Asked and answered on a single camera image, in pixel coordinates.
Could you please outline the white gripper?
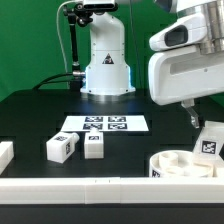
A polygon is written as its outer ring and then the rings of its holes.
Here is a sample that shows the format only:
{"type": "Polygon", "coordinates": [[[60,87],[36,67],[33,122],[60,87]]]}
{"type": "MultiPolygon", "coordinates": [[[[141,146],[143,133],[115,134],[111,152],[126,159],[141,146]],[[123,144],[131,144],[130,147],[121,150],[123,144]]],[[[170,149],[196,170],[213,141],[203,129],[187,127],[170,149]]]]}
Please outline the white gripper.
{"type": "Polygon", "coordinates": [[[200,127],[194,98],[224,92],[224,51],[203,55],[208,34],[202,13],[185,16],[152,36],[148,79],[151,98],[159,105],[181,102],[194,128],[200,127]]]}

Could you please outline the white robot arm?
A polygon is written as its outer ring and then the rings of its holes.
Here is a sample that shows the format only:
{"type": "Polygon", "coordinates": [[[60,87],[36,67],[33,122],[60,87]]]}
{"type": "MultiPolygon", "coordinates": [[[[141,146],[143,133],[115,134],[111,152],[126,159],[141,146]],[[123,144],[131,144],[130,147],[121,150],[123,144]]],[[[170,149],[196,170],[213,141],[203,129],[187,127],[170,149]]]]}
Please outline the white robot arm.
{"type": "MultiPolygon", "coordinates": [[[[109,14],[124,0],[83,0],[91,12],[91,61],[83,91],[95,96],[132,92],[124,56],[124,26],[109,14]]],[[[153,0],[177,21],[149,39],[151,98],[159,105],[179,102],[200,126],[194,100],[224,92],[224,0],[153,0]]]]}

